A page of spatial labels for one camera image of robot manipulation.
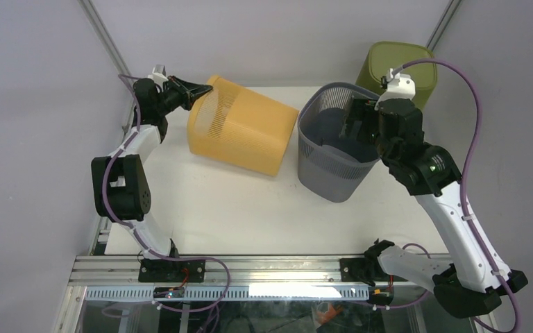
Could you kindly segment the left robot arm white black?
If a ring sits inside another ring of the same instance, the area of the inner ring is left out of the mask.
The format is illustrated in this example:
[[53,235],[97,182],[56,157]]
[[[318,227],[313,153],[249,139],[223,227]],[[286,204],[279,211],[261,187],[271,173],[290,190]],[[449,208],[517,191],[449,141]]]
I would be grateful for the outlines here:
[[186,271],[185,262],[151,214],[144,163],[166,137],[167,115],[177,109],[191,110],[213,88],[163,74],[146,78],[121,74],[119,78],[134,100],[133,120],[126,138],[113,152],[91,161],[95,208],[134,238],[141,248],[145,272],[172,282]]

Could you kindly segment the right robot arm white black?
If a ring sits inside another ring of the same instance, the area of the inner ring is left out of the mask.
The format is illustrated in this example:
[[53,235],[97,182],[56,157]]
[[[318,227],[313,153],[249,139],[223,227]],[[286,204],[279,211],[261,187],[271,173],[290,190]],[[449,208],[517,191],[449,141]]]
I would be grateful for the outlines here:
[[427,143],[422,112],[408,99],[354,99],[341,135],[374,148],[389,173],[425,210],[451,256],[450,262],[409,253],[392,241],[377,240],[363,254],[354,278],[367,284],[395,275],[437,299],[455,318],[491,313],[501,298],[527,284],[522,271],[497,255],[461,194],[462,174],[451,154]]

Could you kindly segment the grey slatted plastic basket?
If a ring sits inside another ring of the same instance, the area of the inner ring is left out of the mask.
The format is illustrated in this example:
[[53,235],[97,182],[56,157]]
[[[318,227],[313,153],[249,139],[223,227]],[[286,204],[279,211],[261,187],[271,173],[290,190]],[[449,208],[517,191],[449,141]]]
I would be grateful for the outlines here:
[[350,83],[329,83],[298,116],[298,179],[333,203],[348,200],[379,160],[372,145],[341,136],[344,117],[365,99],[374,101],[378,95]]

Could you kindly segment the yellow slatted plastic basket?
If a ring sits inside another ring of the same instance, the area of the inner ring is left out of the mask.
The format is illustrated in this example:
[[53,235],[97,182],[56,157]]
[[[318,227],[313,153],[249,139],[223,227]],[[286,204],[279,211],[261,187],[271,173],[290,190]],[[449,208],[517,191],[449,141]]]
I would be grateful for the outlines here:
[[194,103],[187,143],[195,155],[277,176],[298,110],[218,75]]

